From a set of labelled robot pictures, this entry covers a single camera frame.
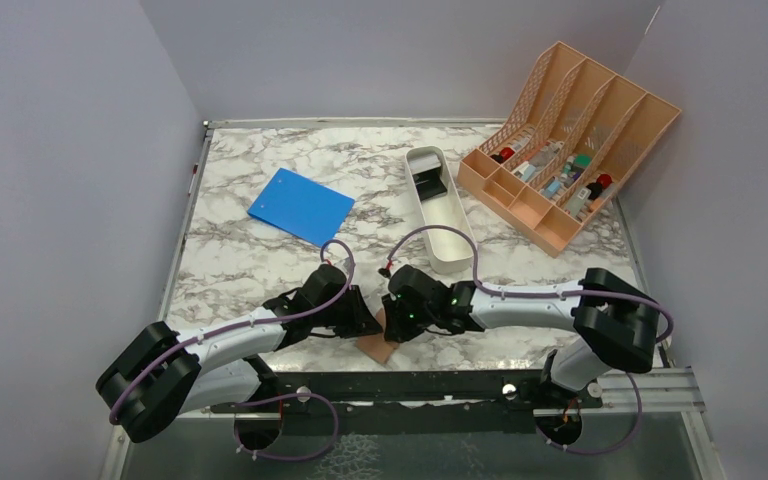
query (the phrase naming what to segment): marble surface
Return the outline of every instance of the marble surface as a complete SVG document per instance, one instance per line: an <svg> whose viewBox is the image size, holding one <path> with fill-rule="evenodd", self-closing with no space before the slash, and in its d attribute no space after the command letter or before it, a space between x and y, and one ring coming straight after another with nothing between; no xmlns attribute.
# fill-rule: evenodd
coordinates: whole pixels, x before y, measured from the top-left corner
<svg viewBox="0 0 768 480"><path fill-rule="evenodd" d="M356 199L337 238L357 260L354 283L374 313L385 281L376 273L389 249L420 225L402 165L411 148L441 148L453 175L458 162L496 128L365 127L220 129L213 137L187 233L168 323L191 328L244 315L263 300L290 290L319 264L318 248L248 216L246 210L280 167ZM459 191L476 240L482 279L499 284L543 285L580 278L588 267L610 269L634 284L620 225L610 208L558 258L532 245L487 207ZM339 247L330 257L344 258ZM417 237L397 256L429 273ZM440 276L464 280L469 271ZM573 341L560 330L508 327L454 337L423 334L401 345L382 366L354 340L310 338L264 355L275 370L449 370L539 368L554 348Z"/></svg>

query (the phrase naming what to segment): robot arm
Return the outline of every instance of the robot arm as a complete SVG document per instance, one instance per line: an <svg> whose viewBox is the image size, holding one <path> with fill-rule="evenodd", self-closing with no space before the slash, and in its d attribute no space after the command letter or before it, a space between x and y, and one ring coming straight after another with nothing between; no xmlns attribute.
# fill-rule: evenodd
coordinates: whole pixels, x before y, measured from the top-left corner
<svg viewBox="0 0 768 480"><path fill-rule="evenodd" d="M149 364L174 350L133 387L116 412L119 423L134 442L152 438L179 413L250 400L263 393L265 378L274 377L268 368L264 371L258 354L302 341L314 327L331 328L343 338L381 333L381 326L356 286L319 313L288 323L257 323L323 305L346 282L339 269L323 264L302 287L266 301L243 317L181 332L172 331L165 322L151 324L101 375L96 390L113 408ZM634 302L592 296L574 300L560 293L595 289L643 296L605 270L589 269L579 282L548 287L482 287L472 281L447 287L413 267L400 268L389 282L391 295L382 299L387 316L385 338L406 342L431 325L452 334L503 326L575 331L581 338L549 355L539 383L540 395L547 402L560 405L611 368L643 373L652 367L656 310ZM510 296L515 293L544 298ZM229 324L243 322L249 323L216 333ZM193 338L200 341L193 343L189 340Z"/></svg>
<svg viewBox="0 0 768 480"><path fill-rule="evenodd" d="M179 413L249 400L261 386L257 355L280 350L307 338L315 327L331 328L343 338L381 333L382 328L350 286L326 310L287 323L258 323L307 312L334 298L346 284L343 272L322 264L305 284L267 300L247 315L210 327L172 331L165 322L147 326L96 382L111 409L146 367L175 350L125 398L116 412L135 443L152 438ZM240 328L229 329L236 324ZM180 348L189 339L197 342Z"/></svg>
<svg viewBox="0 0 768 480"><path fill-rule="evenodd" d="M584 279L558 285L482 287L473 281L446 287L416 268L401 267L390 279L391 295L382 298L385 338L405 342L430 325L452 334L508 326L576 332L581 337L550 353L544 366L545 393L558 400L575 397L612 368L633 373L652 369L657 310L624 300L574 296L579 290L600 290L648 298L607 270L591 268Z"/></svg>

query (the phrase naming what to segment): blue folder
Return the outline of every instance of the blue folder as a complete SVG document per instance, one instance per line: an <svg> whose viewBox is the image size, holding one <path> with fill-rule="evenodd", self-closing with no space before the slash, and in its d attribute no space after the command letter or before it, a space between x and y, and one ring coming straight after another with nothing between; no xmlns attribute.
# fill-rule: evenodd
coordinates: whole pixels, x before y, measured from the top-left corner
<svg viewBox="0 0 768 480"><path fill-rule="evenodd" d="M249 215L321 247L334 238L355 201L279 169L249 207Z"/></svg>

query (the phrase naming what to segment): peach plastic organizer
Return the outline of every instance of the peach plastic organizer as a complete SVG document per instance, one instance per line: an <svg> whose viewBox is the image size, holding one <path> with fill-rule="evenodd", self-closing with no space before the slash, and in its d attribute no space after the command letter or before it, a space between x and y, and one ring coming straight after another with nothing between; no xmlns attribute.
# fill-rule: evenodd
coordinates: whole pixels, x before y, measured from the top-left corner
<svg viewBox="0 0 768 480"><path fill-rule="evenodd" d="M543 52L505 124L467 155L458 183L534 244L556 257L628 180L681 113L638 85L568 45ZM490 158L524 145L501 165ZM559 178L567 157L589 165L568 188L541 193ZM523 182L514 170L529 161L540 170ZM576 216L564 210L582 187L607 173L614 188Z"/></svg>

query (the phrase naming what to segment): white wall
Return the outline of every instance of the white wall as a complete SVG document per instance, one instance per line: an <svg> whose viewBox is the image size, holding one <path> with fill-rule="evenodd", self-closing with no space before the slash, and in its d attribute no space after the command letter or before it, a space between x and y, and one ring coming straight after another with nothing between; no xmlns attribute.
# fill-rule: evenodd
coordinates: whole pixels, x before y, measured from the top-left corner
<svg viewBox="0 0 768 480"><path fill-rule="evenodd" d="M622 195L645 276L729 478L768 478L768 3L669 0L628 76L684 108Z"/></svg>
<svg viewBox="0 0 768 480"><path fill-rule="evenodd" d="M0 1L0 479L97 478L200 135L135 0Z"/></svg>
<svg viewBox="0 0 768 480"><path fill-rule="evenodd" d="M201 115L506 117L558 40L623 71L661 0L142 0Z"/></svg>

